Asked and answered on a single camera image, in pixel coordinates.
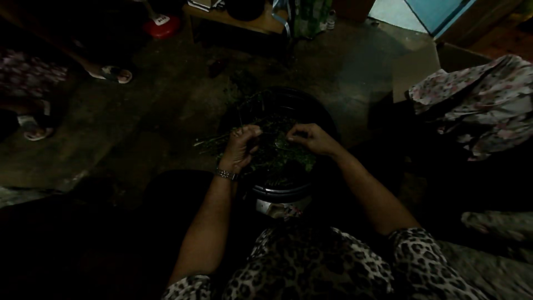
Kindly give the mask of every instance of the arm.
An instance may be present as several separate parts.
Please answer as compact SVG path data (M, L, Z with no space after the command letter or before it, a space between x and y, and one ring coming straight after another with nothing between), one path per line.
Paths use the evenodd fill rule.
M305 132L307 137L295 135L297 132ZM401 228L420 227L400 201L318 125L297 124L289 131L287 139L316 154L328 155L337 163L376 232L387 235Z
M261 134L255 125L247 125L231 133L219 169L239 173L252 160L248 142ZM183 239L174 271L168 285L198 274L213 273L224 255L230 221L231 203L237 184L215 176L191 226Z

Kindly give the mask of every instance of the black bowl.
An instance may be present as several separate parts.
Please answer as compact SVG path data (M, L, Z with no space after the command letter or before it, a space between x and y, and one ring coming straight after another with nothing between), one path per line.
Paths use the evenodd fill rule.
M274 86L268 88L271 92L269 97L263 97L263 103L256 106L241 109L239 112L233 108L229 109L219 125L219 133L228 132L232 128L253 122L256 118L261 118L272 113L286 115L287 117L299 120L302 123L316 123L334 139L338 140L338 133L335 123L327 110L318 100L300 90L286 87ZM264 184L261 174L250 174L243 183L249 188L252 197L259 198L272 203L287 203L299 200L309 195L311 191L311 177L313 171L302 175L289 186L271 187Z

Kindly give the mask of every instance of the wristwatch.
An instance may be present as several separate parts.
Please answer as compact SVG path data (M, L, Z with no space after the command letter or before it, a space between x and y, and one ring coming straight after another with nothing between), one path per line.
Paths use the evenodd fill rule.
M237 181L237 179L239 178L239 174L235 174L235 173L231 173L231 172L228 172L228 171L220 170L219 168L216 168L215 174L220 176L220 177L227 178L227 179L229 179L231 181Z

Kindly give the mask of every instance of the floral print clothing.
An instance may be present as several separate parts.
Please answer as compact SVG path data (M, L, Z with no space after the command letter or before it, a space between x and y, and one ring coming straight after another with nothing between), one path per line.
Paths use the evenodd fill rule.
M67 77L67 68L0 47L0 95L41 98Z
M417 115L454 135L471 161L519 145L533 135L533 65L514 55L452 73L439 70L409 89Z

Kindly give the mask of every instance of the person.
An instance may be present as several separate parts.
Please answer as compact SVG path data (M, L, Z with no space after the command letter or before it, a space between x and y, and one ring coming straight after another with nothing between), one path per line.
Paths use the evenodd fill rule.
M133 78L129 70L99 64L81 55L72 42L47 29L13 0L0 3L0 17L56 47L95 78L118 83L128 83ZM50 103L41 98L54 84L66 79L66 72L65 67L0 45L0 109L17 115L26 139L37 141L53 133Z
M232 178L253 159L254 140L261 133L258 126L246 125L230 135L203 202L187 220L186 233L166 237L165 245L179 239L181 247L163 299L487 299L448 264L433 237L400 201L316 124L295 125L287 140L336 163L373 230L387 237L387 246L376 252L390 255L378 255L339 229L307 223L304 212L264 230L243 265L231 259L236 271L228 278L220 276L228 265L224 257L240 250L228 242L238 186ZM184 220L177 212L160 218L172 219L172 214L170 227L177 232ZM166 248L177 252L177 247Z

